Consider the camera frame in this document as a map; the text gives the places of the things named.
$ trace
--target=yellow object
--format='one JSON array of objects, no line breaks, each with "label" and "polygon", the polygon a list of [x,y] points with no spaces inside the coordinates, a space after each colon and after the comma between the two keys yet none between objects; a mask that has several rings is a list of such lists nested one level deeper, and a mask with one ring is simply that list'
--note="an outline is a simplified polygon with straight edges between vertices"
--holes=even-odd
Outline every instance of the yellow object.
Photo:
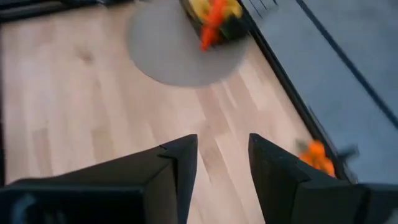
[{"label": "yellow object", "polygon": [[[203,22],[207,17],[211,4],[209,0],[189,0],[193,12]],[[239,5],[237,0],[227,0],[226,5],[223,8],[223,19],[227,19],[230,15],[234,15],[237,18],[242,17],[242,7]]]}]

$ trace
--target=orange object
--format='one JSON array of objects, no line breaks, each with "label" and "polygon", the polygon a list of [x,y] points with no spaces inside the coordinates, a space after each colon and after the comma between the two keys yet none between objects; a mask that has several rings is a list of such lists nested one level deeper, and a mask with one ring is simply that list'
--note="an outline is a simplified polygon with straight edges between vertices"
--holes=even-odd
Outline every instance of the orange object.
[{"label": "orange object", "polygon": [[218,28],[223,23],[223,8],[225,5],[226,0],[213,0],[201,32],[201,50],[206,50],[213,42],[217,41]]},{"label": "orange object", "polygon": [[322,170],[323,172],[335,177],[333,163],[325,154],[325,148],[320,141],[313,141],[308,145],[308,149],[299,156],[299,159],[308,165]]}]

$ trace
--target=gray round rug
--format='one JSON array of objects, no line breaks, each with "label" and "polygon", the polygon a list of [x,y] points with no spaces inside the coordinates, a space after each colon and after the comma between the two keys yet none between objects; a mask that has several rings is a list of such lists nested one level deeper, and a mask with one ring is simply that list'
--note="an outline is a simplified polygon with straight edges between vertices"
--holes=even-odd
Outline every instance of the gray round rug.
[{"label": "gray round rug", "polygon": [[169,85],[208,85],[227,77],[246,49],[246,41],[240,40],[202,52],[178,0],[138,7],[129,25],[129,52],[136,67]]}]

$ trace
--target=wooden floor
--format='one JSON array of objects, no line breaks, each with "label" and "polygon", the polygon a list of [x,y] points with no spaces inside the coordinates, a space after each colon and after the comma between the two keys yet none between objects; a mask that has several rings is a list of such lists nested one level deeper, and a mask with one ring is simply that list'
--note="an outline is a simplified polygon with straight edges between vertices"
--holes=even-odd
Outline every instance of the wooden floor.
[{"label": "wooden floor", "polygon": [[2,26],[7,182],[77,170],[199,136],[189,223],[264,223],[249,133],[295,152],[309,135],[253,40],[238,69],[202,88],[161,84],[130,61],[135,5]]}]

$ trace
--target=round mat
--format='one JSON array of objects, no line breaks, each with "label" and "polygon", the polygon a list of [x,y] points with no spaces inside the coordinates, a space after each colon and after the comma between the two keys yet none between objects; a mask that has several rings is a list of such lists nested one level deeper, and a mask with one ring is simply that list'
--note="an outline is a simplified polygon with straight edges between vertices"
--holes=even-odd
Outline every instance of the round mat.
[{"label": "round mat", "polygon": [[129,23],[128,45],[136,67],[169,85],[208,85],[232,73],[246,41],[200,50],[200,40],[178,0],[140,6]]}]

